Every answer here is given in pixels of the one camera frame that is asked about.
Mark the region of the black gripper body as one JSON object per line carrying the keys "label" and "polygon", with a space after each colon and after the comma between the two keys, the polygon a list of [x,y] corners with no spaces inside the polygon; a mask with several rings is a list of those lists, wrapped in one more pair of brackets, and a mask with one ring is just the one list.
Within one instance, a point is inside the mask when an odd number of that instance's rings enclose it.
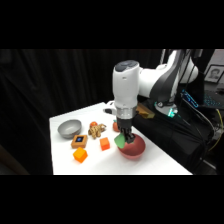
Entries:
{"label": "black gripper body", "polygon": [[132,130],[133,119],[117,119],[117,125],[120,132],[130,132]]}

